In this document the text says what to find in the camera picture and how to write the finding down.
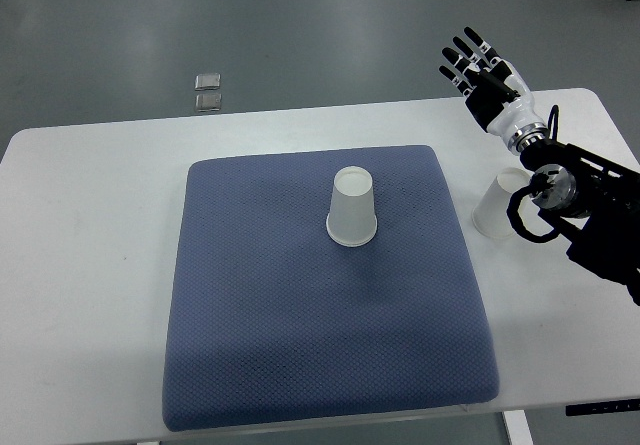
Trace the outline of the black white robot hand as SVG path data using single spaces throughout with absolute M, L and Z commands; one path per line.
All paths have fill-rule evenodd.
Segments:
M 439 72 L 462 95 L 484 132 L 499 137 L 515 155 L 550 136 L 535 112 L 530 88 L 511 62 L 471 27 L 462 38 L 455 36 L 453 44 L 442 49 L 447 63 Z

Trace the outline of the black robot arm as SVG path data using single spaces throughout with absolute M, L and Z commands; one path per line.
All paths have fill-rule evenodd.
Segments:
M 542 138 L 521 148 L 520 161 L 533 175 L 510 198 L 510 225 L 532 243 L 565 237 L 571 261 L 625 286 L 638 303 L 639 173 L 559 142 L 558 130 L 553 106 Z

